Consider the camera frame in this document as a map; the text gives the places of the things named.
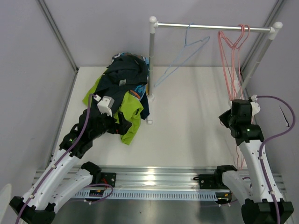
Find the lime green shorts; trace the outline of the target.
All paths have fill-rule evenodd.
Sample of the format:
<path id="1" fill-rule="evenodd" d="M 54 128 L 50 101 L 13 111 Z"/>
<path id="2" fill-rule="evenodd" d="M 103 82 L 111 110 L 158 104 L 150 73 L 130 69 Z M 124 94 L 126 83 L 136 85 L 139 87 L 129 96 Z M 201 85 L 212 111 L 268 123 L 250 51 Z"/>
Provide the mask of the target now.
<path id="1" fill-rule="evenodd" d="M 88 91 L 85 98 L 83 99 L 83 103 L 88 107 L 87 110 L 84 111 L 82 116 L 79 118 L 79 121 L 88 119 L 87 126 L 84 131 L 84 136 L 97 138 L 105 132 L 110 133 L 109 130 L 112 128 L 114 119 L 116 119 L 116 121 L 118 122 L 117 112 L 122 112 L 125 119 L 132 123 L 132 126 L 130 127 L 128 132 L 125 135 L 120 135 L 121 141 L 124 144 L 129 145 L 140 126 L 140 113 L 143 110 L 143 106 L 138 99 L 134 98 L 129 93 L 126 93 L 121 106 L 118 108 L 117 112 L 113 114 L 112 117 L 109 117 L 106 114 L 101 114 L 97 108 L 96 101 L 93 99 L 99 79 L 100 78 L 98 78 L 95 85 Z"/>

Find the navy blue shorts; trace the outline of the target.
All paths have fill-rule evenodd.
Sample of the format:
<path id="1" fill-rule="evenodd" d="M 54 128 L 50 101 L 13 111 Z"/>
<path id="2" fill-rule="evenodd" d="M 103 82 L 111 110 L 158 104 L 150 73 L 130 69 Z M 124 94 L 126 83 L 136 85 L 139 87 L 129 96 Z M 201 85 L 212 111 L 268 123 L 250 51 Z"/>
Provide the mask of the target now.
<path id="1" fill-rule="evenodd" d="M 145 93 L 140 100 L 141 105 L 143 106 L 143 110 L 140 113 L 141 119 L 145 120 L 150 115 L 148 97 Z"/>

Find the patterned blue orange shorts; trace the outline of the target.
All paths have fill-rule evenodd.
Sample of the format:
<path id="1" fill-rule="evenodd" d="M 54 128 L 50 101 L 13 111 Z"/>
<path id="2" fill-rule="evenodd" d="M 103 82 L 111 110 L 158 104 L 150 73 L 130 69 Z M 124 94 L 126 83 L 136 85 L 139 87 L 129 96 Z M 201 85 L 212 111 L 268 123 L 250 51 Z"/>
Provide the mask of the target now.
<path id="1" fill-rule="evenodd" d="M 133 56 L 136 56 L 140 59 L 142 59 L 145 64 L 147 65 L 147 67 L 149 67 L 149 59 L 147 57 L 144 57 L 142 55 L 136 55 L 136 54 L 131 54 L 129 52 L 121 52 L 121 53 L 118 53 L 114 56 L 112 56 L 112 59 L 111 59 L 111 63 L 114 62 L 114 60 L 120 56 L 124 56 L 124 55 L 133 55 Z M 138 99 L 139 101 L 142 99 L 142 97 L 144 96 L 144 94 L 146 93 L 147 91 L 147 87 L 146 85 L 138 85 L 134 88 L 132 88 L 130 91 L 129 91 L 129 94 L 131 94 L 133 97 L 135 97 L 136 99 Z"/>

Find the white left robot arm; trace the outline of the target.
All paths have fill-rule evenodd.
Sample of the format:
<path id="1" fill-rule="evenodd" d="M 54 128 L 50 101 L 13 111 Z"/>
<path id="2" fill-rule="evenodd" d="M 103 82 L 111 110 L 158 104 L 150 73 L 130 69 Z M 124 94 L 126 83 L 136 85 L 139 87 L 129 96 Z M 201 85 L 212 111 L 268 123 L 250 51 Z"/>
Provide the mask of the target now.
<path id="1" fill-rule="evenodd" d="M 96 138 L 105 133 L 127 133 L 132 123 L 122 112 L 117 112 L 117 117 L 101 114 L 97 109 L 83 111 L 38 181 L 23 196 L 11 199 L 9 205 L 17 214 L 16 223 L 23 220 L 28 224 L 50 224 L 59 209 L 82 188 L 113 188 L 103 180 L 101 168 L 92 162 L 84 163 L 75 177 L 64 184 L 61 181 L 93 146 Z"/>

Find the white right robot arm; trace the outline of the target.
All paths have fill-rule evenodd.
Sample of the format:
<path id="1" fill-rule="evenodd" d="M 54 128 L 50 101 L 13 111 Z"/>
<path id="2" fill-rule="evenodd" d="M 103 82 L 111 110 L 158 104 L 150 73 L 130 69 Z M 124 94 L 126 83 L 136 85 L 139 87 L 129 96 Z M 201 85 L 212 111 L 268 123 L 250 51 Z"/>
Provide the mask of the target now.
<path id="1" fill-rule="evenodd" d="M 289 132 L 286 130 L 267 139 L 259 125 L 251 122 L 260 111 L 253 95 L 248 100 L 235 99 L 231 108 L 219 116 L 220 122 L 231 131 L 247 164 L 251 185 L 245 183 L 234 166 L 218 166 L 213 177 L 218 188 L 228 187 L 241 204 L 246 224 L 284 224 L 294 212 L 290 201 L 281 194 L 267 159 L 265 145 L 270 140 Z"/>

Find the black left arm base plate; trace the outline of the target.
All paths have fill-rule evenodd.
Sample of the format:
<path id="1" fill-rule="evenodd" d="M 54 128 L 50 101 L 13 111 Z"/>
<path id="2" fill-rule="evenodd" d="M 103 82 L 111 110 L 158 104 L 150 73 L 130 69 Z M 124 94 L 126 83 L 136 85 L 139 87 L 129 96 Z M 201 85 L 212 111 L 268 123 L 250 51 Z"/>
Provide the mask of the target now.
<path id="1" fill-rule="evenodd" d="M 101 178 L 100 178 L 100 183 L 109 184 L 114 188 L 115 183 L 116 183 L 116 176 L 117 176 L 116 173 L 102 172 L 101 173 Z"/>

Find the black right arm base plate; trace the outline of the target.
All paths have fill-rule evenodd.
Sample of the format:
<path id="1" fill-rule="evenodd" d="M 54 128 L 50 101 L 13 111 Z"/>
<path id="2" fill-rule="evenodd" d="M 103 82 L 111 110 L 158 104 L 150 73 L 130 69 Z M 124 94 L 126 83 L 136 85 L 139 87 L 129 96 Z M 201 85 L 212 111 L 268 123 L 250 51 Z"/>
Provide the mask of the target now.
<path id="1" fill-rule="evenodd" d="M 229 188 L 223 183 L 222 178 L 217 175 L 198 175 L 200 189 L 222 189 L 228 190 Z"/>

